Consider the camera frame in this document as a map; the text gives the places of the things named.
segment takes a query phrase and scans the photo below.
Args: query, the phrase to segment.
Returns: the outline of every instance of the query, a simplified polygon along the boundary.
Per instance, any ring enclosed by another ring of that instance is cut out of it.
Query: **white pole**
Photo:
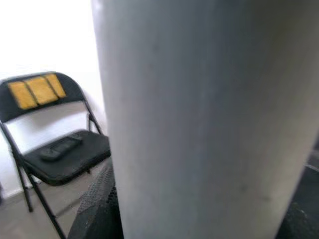
[[[272,239],[319,119],[319,3],[93,0],[126,239]]]

